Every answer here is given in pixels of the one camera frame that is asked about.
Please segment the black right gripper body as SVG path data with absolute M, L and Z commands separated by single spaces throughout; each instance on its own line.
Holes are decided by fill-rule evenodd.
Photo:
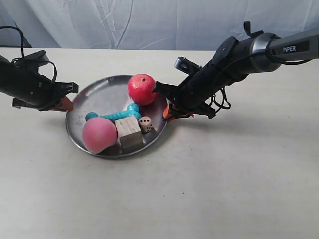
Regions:
M 216 78 L 215 67 L 203 67 L 197 73 L 189 75 L 178 86 L 155 82 L 153 92 L 160 93 L 173 105 L 174 113 L 206 115 L 209 119 L 216 113 L 205 101 L 212 94 L 212 85 Z

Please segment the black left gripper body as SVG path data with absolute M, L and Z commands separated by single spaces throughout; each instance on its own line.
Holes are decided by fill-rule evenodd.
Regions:
M 28 92 L 24 97 L 15 97 L 12 106 L 47 111 L 48 107 L 69 93 L 78 93 L 79 86 L 74 82 L 38 80 L 37 84 L 28 83 Z

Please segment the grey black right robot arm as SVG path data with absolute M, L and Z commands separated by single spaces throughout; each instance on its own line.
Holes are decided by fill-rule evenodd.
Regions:
M 225 88 L 244 80 L 249 74 L 273 72 L 281 65 L 300 65 L 319 57 L 319 29 L 279 37 L 262 30 L 252 32 L 249 21 L 243 24 L 248 38 L 227 38 L 213 58 L 200 66 L 178 57 L 175 68 L 187 77 L 178 85 L 156 82 L 153 92 L 169 101 L 163 112 L 166 121 L 193 115 L 215 117 L 218 110 L 230 109 Z

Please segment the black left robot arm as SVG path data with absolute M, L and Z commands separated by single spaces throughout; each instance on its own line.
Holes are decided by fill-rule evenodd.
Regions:
M 0 92 L 13 97 L 12 106 L 39 111 L 71 111 L 73 102 L 69 93 L 78 93 L 74 82 L 57 82 L 25 64 L 17 66 L 4 57 L 0 58 Z

